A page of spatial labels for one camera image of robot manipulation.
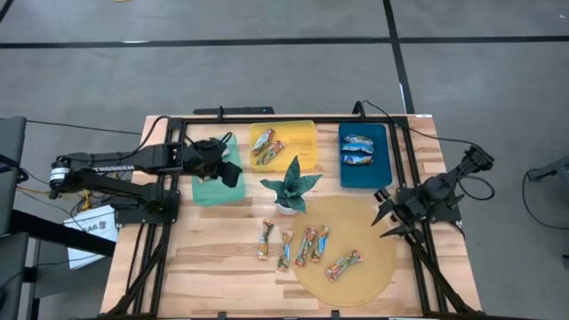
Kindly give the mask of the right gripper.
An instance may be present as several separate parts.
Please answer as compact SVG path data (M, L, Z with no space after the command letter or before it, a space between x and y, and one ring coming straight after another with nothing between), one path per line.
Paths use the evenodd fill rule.
M420 221L432 221L437 213L438 201L435 198L434 188L418 186L417 188L400 188L395 196L396 205L390 199L390 193L380 189L374 193L374 197L380 203L378 213L372 225L380 222L394 208L395 215L405 224L385 232L381 237L405 236L414 230L412 225Z

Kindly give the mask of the green translucent plastic bin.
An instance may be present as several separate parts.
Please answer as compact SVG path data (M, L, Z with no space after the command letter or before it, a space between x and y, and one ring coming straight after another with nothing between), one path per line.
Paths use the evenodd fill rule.
M238 142L235 135L226 138L226 150L223 153L222 160L231 162L242 167L241 158L238 151ZM200 206L212 206L216 204L233 203L244 199L244 174L238 175L238 180L234 188L226 186L221 178L216 180L200 180L198 177L192 177L192 199L195 204Z

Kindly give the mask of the blue plastic bin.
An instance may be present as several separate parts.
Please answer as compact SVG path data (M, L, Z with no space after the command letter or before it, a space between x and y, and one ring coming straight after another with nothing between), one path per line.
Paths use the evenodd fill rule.
M363 135L373 141L373 153L344 152L341 146L346 144L343 137L348 134ZM341 185L344 188L381 189L392 183L392 172L389 159L387 132L381 124L342 123L338 130L339 162ZM373 162L367 165L349 165L341 161L342 155L372 156Z

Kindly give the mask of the black power strip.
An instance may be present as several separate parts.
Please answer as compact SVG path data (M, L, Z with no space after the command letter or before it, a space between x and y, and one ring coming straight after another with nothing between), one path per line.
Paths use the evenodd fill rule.
M194 115L273 115L274 113L272 107L226 108L219 106L217 108L196 108L193 110Z

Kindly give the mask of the round woven straw placemat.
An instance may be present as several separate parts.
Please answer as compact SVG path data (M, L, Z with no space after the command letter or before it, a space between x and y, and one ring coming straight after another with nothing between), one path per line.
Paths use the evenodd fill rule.
M355 307L375 299L389 284L396 268L397 249L391 237L381 237L391 229L389 219L372 226L377 206L350 196L330 196L307 206L293 226L291 268L303 287L317 299L336 307ZM302 267L293 263L307 227L317 231L322 225L330 228L322 259L312 262L306 256ZM352 250L358 250L363 261L331 282L326 270Z

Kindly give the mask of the snake plant in white pot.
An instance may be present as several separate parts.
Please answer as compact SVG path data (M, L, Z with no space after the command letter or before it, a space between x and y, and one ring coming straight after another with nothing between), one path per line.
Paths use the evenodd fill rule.
M321 177L322 174L302 176L299 158L295 156L282 181L261 180L260 184L276 193L276 204L294 212L305 213L306 201L303 195L310 191Z

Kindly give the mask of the yellow translucent plastic bin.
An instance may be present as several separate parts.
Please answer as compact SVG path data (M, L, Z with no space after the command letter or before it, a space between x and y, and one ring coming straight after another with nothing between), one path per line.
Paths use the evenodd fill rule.
M274 131L273 137L268 145L256 156L252 152L253 146L269 129ZM301 120L251 124L249 135L250 163L256 172L284 172L296 156L302 170L313 169L317 164L317 129L312 121ZM262 164L260 162L262 155L277 141L284 144L284 149L279 151L266 164Z

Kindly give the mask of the white printed paper sheet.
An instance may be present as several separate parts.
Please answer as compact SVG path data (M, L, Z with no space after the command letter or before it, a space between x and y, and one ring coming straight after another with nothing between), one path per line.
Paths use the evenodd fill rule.
M63 226L71 229L68 244L68 266L71 270L112 255L118 237L115 217L115 209L105 205L64 220Z

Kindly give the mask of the black metal beam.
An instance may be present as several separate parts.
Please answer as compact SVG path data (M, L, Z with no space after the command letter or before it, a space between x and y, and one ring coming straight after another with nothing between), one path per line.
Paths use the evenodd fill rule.
M36 239L111 257L116 243L87 232L12 209L0 213L0 235L24 232Z

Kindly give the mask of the grey equipment stand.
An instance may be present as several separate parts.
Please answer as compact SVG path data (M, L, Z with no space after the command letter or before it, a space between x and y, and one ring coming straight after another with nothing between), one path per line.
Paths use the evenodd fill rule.
M531 169L527 176L531 182L541 182L546 177L557 176L562 182L569 185L569 156L562 157L542 168Z

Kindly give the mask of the dark grey upholstered panel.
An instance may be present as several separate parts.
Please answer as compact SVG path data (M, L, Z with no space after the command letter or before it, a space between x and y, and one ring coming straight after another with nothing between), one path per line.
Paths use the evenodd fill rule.
M28 234L0 237L0 320L17 320Z

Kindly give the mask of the black metal table frame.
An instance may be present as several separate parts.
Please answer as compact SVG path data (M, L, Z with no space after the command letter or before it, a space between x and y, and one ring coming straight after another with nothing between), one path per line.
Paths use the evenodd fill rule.
M293 121L302 115L253 115L227 116L219 120L216 116L174 116L188 121L188 135L192 139L223 135L233 132L239 142L239 152L244 169L245 198L233 204L200 207L191 194L191 178L181 176L180 209L176 222L170 227L170 238L165 255L163 284L157 303L157 318L194 319L210 318L219 312L226 312L230 318L253 317L330 317L338 309L342 317L349 316L419 316L422 315L418 277L415 275L417 259L402 237L391 236L394 249L394 267L380 267L383 272L392 270L392 279L385 289L373 300L357 307L335 307L321 302L309 293L298 281L294 271L276 270L277 257L282 246L280 228L293 225L293 217L277 213L274 192L262 187L259 180L263 172L255 172L249 158L249 127L254 121L267 123L275 120ZM361 120L357 115L304 115L314 116L317 132L318 162L308 173L322 173L324 177L313 191L306 195L309 204L320 198L330 200L332 196L351 196L369 205L377 213L379 203L375 191L348 189L340 186L338 165L338 127L341 122ZM393 182L388 190L392 195L399 182L410 187L414 182L446 171L445 162L437 140L407 131L399 124L393 124L397 144L388 131L389 157ZM269 239L269 258L256 258L261 223L272 219L276 231ZM149 227L145 227L141 238L135 242L139 225L122 227L114 252L105 295L100 312L115 307L126 292L127 276L132 263L133 250L139 244L133 276L138 275L146 248ZM470 307L481 310L475 280L469 262L465 240L461 232L448 223L437 223L431 227L431 240L437 253L438 266L452 288Z

